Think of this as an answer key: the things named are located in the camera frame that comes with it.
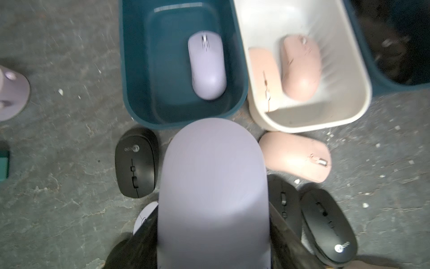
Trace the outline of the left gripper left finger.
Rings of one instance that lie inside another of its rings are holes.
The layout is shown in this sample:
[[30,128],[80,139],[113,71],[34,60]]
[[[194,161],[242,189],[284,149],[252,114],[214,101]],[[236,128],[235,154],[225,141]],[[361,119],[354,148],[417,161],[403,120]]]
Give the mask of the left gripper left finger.
[[118,243],[109,253],[105,269],[156,269],[157,268],[158,209],[130,238]]

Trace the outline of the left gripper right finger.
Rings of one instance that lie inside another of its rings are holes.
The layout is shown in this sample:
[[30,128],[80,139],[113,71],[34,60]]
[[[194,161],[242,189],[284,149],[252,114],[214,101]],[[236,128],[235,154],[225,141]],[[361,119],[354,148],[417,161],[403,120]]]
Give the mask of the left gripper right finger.
[[323,269],[282,216],[269,204],[272,269]]

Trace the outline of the purple mouse top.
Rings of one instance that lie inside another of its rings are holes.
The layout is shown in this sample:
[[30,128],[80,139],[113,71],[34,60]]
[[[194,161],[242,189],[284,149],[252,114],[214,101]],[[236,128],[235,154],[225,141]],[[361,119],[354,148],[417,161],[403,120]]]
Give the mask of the purple mouse top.
[[161,269],[271,267],[267,170],[248,130],[207,118],[175,135],[163,159],[157,235]]

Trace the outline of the purple mouse bottom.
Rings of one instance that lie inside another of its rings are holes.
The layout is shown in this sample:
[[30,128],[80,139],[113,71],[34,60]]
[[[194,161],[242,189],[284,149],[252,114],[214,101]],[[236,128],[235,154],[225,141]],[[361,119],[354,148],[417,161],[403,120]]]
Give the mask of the purple mouse bottom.
[[203,100],[215,100],[226,90],[224,46],[219,34],[199,31],[188,40],[191,83]]

